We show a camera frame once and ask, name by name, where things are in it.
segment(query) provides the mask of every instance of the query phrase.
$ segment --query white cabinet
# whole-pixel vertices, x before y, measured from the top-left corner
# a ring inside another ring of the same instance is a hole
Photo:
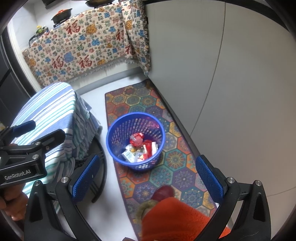
[[[290,33],[259,13],[226,4],[216,72],[191,137],[225,176],[259,179],[267,196],[296,186],[295,77]],[[281,199],[270,206],[273,235],[295,203]]]
[[[225,3],[176,0],[146,5],[151,72],[190,134],[205,101],[221,45]]]

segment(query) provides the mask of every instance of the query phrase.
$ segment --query blue gripper pad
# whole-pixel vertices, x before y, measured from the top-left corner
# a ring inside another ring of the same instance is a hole
[[[87,190],[93,182],[94,177],[100,169],[101,161],[97,155],[91,155],[88,160],[80,167],[84,170],[82,174],[76,178],[76,182],[72,185],[72,201],[76,204],[83,200]]]
[[[195,168],[214,202],[221,204],[227,191],[225,176],[204,155],[196,158]]]

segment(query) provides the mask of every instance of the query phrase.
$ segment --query maroon shoe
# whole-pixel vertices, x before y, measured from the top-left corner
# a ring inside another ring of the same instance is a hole
[[[174,197],[174,196],[175,196],[175,190],[172,188],[172,186],[163,185],[156,189],[151,199],[160,202],[163,199]]]

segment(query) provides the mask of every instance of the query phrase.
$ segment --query colorful rug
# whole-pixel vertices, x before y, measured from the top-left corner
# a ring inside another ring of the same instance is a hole
[[[108,126],[126,113],[140,111],[157,117],[166,131],[164,149],[154,169],[137,173],[114,162],[126,210],[138,238],[141,226],[135,220],[137,208],[164,184],[174,187],[176,198],[211,217],[216,211],[215,203],[195,169],[186,141],[151,80],[109,92],[105,100]]]

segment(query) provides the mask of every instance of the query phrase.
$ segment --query pot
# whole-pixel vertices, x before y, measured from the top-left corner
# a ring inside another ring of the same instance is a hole
[[[86,1],[85,4],[89,7],[97,8],[97,7],[102,7],[111,3],[112,3],[112,0],[88,0]]]
[[[68,20],[71,17],[72,8],[59,11],[56,15],[53,16],[52,21],[54,24],[58,24],[63,20]]]

